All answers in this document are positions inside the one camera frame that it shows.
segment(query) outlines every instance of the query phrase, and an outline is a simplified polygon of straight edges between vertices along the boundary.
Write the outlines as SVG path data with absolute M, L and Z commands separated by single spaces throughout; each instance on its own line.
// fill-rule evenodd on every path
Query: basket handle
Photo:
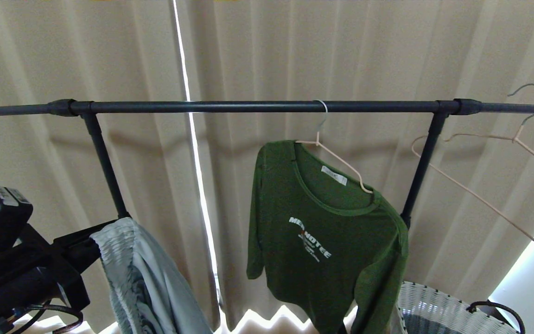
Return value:
M 486 301 L 486 302 L 473 302 L 467 308 L 467 311 L 473 313 L 473 312 L 477 311 L 477 306 L 497 307 L 497 308 L 501 308 L 501 309 L 504 309 L 505 311 L 510 312 L 511 315 L 513 315 L 515 317 L 516 321 L 519 323 L 519 328 L 521 328 L 521 334 L 525 334 L 525 324 L 523 323 L 523 319 L 512 308 L 507 307 L 506 305 L 498 304 L 497 302 Z

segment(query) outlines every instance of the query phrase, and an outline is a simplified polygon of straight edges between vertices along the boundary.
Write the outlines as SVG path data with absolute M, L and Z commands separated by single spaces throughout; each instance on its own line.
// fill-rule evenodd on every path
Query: green shirt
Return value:
M 353 300 L 353 334 L 383 333 L 403 280 L 407 228 L 378 193 L 294 141 L 269 142 L 254 171 L 249 279 L 263 272 L 275 298 L 335 333 Z

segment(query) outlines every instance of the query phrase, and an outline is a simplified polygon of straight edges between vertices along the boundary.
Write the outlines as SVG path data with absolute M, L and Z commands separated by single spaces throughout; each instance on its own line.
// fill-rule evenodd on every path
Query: clothes hanger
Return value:
M 508 94 L 508 96 L 516 95 L 516 93 L 518 93 L 521 89 L 523 89 L 523 88 L 525 88 L 527 86 L 530 86 L 530 85 L 534 85 L 534 83 L 528 83 L 528 84 L 522 85 L 517 90 L 515 90 L 514 93 Z M 525 118 L 525 120 L 521 123 L 521 126 L 519 127 L 519 130 L 516 132 L 516 135 L 514 135 L 514 137 L 512 137 L 512 138 L 510 138 L 510 137 L 502 137 L 502 136 L 499 136 L 499 135 L 476 135 L 476 134 L 473 134 L 473 133 L 456 133 L 454 135 L 451 135 L 450 138 L 445 139 L 445 142 L 449 142 L 449 141 L 453 140 L 454 137 L 458 137 L 458 136 L 462 136 L 462 135 L 468 135 L 468 136 L 473 136 L 473 137 L 481 137 L 481 138 L 492 138 L 492 139 L 509 140 L 509 141 L 512 141 L 512 142 L 515 142 L 515 143 L 519 144 L 522 148 L 524 148 L 525 150 L 527 150 L 530 154 L 532 154 L 534 156 L 534 150 L 532 150 L 532 148 L 527 146 L 525 143 L 523 143 L 519 139 L 519 137 L 521 136 L 521 132 L 523 131 L 523 127 L 525 127 L 525 123 L 527 123 L 527 121 L 530 120 L 533 117 L 534 117 L 534 114 L 532 114 L 531 116 L 528 116 L 527 118 Z
M 520 91 L 523 87 L 526 87 L 528 85 L 534 85 L 534 84 L 526 84 L 526 85 L 523 85 L 521 88 L 518 88 L 514 93 L 512 94 L 509 94 L 509 96 L 512 96 L 514 94 L 516 94 L 518 91 Z M 454 137 L 458 136 L 458 135 L 472 135 L 472 136 L 475 136 L 475 137 L 485 137 L 485 138 L 494 138 L 494 139 L 506 139 L 506 140 L 511 140 L 513 142 L 517 142 L 519 143 L 521 146 L 523 146 L 523 148 L 525 148 L 527 151 L 529 151 L 532 155 L 534 155 L 534 151 L 529 148 L 528 146 L 526 146 L 523 142 L 521 142 L 518 137 L 519 135 L 521 135 L 521 131 L 522 131 L 522 128 L 523 126 L 525 125 L 526 121 L 528 121 L 530 118 L 532 118 L 534 116 L 534 114 L 532 114 L 531 116 L 525 118 L 525 120 L 523 121 L 523 123 L 521 124 L 521 127 L 519 127 L 519 131 L 517 131 L 516 135 L 514 138 L 508 138 L 508 137 L 498 137 L 498 136 L 494 136 L 494 135 L 472 135 L 472 134 L 455 134 L 455 135 L 452 135 L 449 139 L 445 140 L 445 142 L 448 142 L 450 141 L 451 139 L 453 139 Z M 428 137 L 427 135 L 423 135 L 421 137 L 418 137 L 416 138 L 412 143 L 411 143 L 411 152 L 413 152 L 413 154 L 415 154 L 418 158 L 421 158 L 421 155 L 419 153 L 417 153 L 415 151 L 415 143 L 418 141 L 418 140 L 421 140 L 421 139 L 424 139 Z M 469 194 L 472 194 L 475 198 L 479 199 L 481 202 L 483 202 L 487 207 L 489 207 L 490 209 L 492 209 L 494 212 L 496 212 L 498 215 L 500 215 L 502 218 L 504 218 L 507 222 L 509 222 L 509 224 L 511 224 L 512 226 L 514 226 L 517 230 L 521 231 L 521 233 L 523 233 L 528 239 L 530 239 L 531 241 L 534 242 L 534 237 L 532 235 L 530 235 L 528 232 L 526 232 L 523 228 L 521 228 L 520 226 L 518 226 L 518 224 L 516 224 L 515 222 L 513 222 L 510 218 L 508 218 L 504 213 L 502 213 L 502 211 L 498 210 L 495 206 L 493 206 L 491 203 L 489 203 L 488 201 L 486 201 L 485 199 L 483 199 L 481 196 L 477 195 L 477 193 L 475 193 L 473 190 L 467 188 L 466 186 L 464 186 L 462 183 L 458 182 L 458 180 L 452 178 L 451 176 L 449 176 L 447 173 L 443 172 L 441 169 L 439 169 L 438 167 L 436 167 L 435 165 L 432 165 L 431 163 L 429 164 L 430 167 L 432 167 L 433 169 L 435 169 L 438 173 L 442 174 L 444 177 L 446 177 L 447 179 L 451 180 L 452 182 L 454 182 L 454 184 L 456 184 L 457 186 L 463 188 L 466 192 L 468 192 Z
M 327 120 L 327 116 L 329 116 L 329 108 L 327 108 L 327 104 L 325 104 L 323 101 L 320 101 L 320 100 L 316 100 L 316 101 L 319 101 L 319 102 L 322 103 L 323 106 L 324 106 L 324 119 L 323 119 L 323 121 L 318 125 L 318 127 L 316 128 L 316 141 L 297 140 L 296 142 L 299 142 L 299 143 L 301 143 L 301 144 L 316 145 L 316 146 L 318 146 L 318 147 L 324 148 L 325 151 L 329 152 L 332 156 L 334 156 L 335 158 L 337 158 L 337 160 L 343 162 L 343 164 L 345 164 L 345 165 L 346 165 L 347 167 L 349 167 L 352 171 L 354 171 L 356 174 L 358 174 L 358 178 L 360 178 L 360 188 L 362 188 L 362 190 L 364 190 L 364 192 L 369 193 L 369 194 L 372 194 L 373 192 L 372 192 L 371 190 L 367 190 L 367 189 L 364 187 L 364 181 L 362 180 L 362 175 L 360 175 L 360 173 L 359 173 L 355 168 L 353 168 L 349 163 L 345 162 L 345 160 L 341 159 L 337 154 L 333 153 L 331 150 L 329 150 L 325 145 L 323 145 L 323 144 L 320 142 L 320 130 L 321 130 L 321 128 L 323 127 L 324 122 Z

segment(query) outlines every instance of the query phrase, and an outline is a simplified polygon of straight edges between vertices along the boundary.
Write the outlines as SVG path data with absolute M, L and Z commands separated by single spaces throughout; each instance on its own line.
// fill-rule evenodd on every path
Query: black metal rod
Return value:
M 125 207 L 125 202 L 123 201 L 121 189 L 119 188 L 117 177 L 114 174 L 113 165 L 110 162 L 108 151 L 106 150 L 106 144 L 104 144 L 104 138 L 102 138 L 102 130 L 100 129 L 96 114 L 85 114 L 82 115 L 82 118 L 85 121 L 85 126 L 88 129 L 89 135 L 92 137 L 92 142 L 96 148 L 96 154 L 98 155 L 98 160 L 102 166 L 102 171 L 104 172 L 104 177 L 106 178 L 110 195 L 113 197 L 114 206 L 117 209 L 119 218 L 130 217 L 129 212 L 127 212 L 127 208 Z
M 409 194 L 407 195 L 405 206 L 403 207 L 403 212 L 401 213 L 401 218 L 403 218 L 407 228 L 411 226 L 411 211 L 413 211 L 417 195 L 420 192 L 421 185 L 424 182 L 424 177 L 426 176 L 426 171 L 428 170 L 428 165 L 430 164 L 430 160 L 432 160 L 432 154 L 434 153 L 436 142 L 438 141 L 438 137 L 442 132 L 442 128 L 445 126 L 447 117 L 448 114 L 434 114 L 432 122 L 430 123 L 428 138 L 426 139 L 424 150 L 421 153 L 420 162 L 415 170 L 415 175 L 413 176 L 413 181 L 411 182 L 411 188 L 409 188 Z
M 470 99 L 451 101 L 326 101 L 329 112 L 433 112 L 468 115 L 477 112 L 532 114 L 534 104 L 482 103 Z M 59 100 L 32 106 L 2 106 L 0 116 L 54 114 L 140 114 L 180 112 L 322 112 L 316 101 L 217 101 L 217 102 L 92 102 Z

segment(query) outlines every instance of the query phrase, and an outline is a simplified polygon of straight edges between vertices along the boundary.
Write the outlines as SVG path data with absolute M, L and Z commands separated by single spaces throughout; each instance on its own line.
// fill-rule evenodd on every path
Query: laundry basket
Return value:
M 518 333 L 481 311 L 469 312 L 469 304 L 453 296 L 417 283 L 403 283 L 396 306 L 390 319 L 391 334 Z

